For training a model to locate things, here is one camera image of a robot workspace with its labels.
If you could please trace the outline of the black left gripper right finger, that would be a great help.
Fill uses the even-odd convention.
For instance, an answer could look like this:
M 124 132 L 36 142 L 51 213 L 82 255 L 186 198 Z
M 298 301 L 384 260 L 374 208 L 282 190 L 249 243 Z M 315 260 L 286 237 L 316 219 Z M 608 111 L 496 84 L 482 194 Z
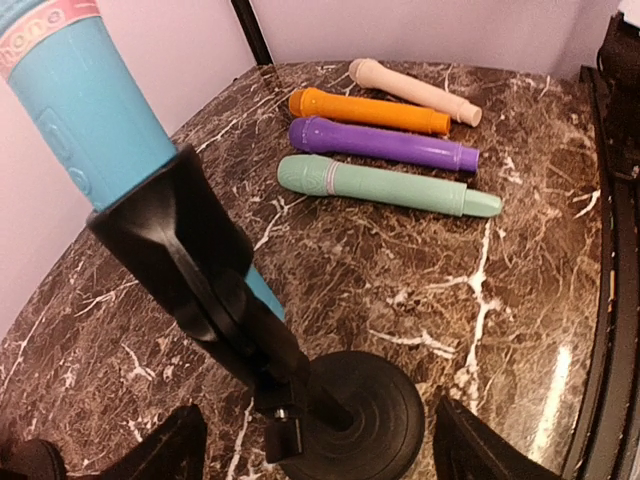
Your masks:
M 433 457 L 439 479 L 549 479 L 559 476 L 530 460 L 460 401 L 440 398 Z

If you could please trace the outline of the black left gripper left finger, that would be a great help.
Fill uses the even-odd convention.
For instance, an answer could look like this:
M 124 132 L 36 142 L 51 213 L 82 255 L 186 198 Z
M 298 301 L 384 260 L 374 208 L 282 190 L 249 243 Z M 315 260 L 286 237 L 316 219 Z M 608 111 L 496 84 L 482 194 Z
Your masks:
M 196 405 L 176 408 L 126 455 L 86 479 L 201 479 L 207 424 Z M 1 459 L 3 479 L 69 479 L 59 449 L 44 439 L 19 442 Z

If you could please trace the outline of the black stand of blue microphone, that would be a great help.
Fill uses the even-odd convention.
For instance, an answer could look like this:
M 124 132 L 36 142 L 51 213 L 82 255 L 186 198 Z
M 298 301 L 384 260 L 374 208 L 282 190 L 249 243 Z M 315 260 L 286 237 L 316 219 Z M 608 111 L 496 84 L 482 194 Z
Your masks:
M 425 415 L 410 378 L 381 356 L 307 357 L 250 289 L 253 248 L 185 148 L 89 229 L 180 329 L 252 392 L 266 460 L 292 479 L 398 479 Z

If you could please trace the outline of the mint green microphone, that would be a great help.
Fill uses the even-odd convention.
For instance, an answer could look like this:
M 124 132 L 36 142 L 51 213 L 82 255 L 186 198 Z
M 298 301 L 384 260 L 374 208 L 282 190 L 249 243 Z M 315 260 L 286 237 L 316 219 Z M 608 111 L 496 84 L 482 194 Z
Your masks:
M 310 196 L 340 196 L 452 215 L 491 218 L 500 197 L 461 182 L 352 165 L 320 155 L 290 155 L 277 169 L 279 184 Z

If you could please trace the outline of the purple microphone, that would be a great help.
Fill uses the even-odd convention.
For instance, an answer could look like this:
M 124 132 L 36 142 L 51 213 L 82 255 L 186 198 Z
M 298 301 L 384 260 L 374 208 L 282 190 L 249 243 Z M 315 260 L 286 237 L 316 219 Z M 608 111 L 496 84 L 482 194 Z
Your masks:
M 291 144 L 307 153 L 340 153 L 399 163 L 475 173 L 480 152 L 449 140 L 341 124 L 321 117 L 293 120 Z

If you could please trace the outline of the orange microphone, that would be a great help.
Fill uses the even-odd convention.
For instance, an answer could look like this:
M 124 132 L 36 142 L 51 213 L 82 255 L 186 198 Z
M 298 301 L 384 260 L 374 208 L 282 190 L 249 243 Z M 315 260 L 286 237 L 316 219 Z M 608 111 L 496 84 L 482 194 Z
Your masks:
M 347 123 L 389 127 L 410 132 L 448 135 L 451 117 L 433 109 L 390 101 L 346 97 L 316 88 L 296 90 L 289 109 L 297 117 L 320 116 Z

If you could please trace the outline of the beige microphone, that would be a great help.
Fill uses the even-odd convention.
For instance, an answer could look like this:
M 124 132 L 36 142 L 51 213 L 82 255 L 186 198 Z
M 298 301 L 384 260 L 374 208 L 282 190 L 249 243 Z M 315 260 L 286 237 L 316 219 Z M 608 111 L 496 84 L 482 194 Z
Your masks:
M 350 78 L 362 88 L 377 89 L 417 105 L 449 114 L 458 123 L 477 127 L 482 109 L 469 100 L 424 81 L 384 67 L 368 58 L 355 59 L 349 65 Z

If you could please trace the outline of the blue microphone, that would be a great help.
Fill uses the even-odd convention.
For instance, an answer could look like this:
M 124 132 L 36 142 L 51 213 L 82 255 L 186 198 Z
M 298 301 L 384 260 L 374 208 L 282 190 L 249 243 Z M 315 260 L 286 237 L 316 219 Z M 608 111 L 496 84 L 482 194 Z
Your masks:
M 283 308 L 191 147 L 176 147 L 94 1 L 5 1 L 1 74 L 75 186 L 90 230 L 170 313 L 208 306 L 217 281 Z

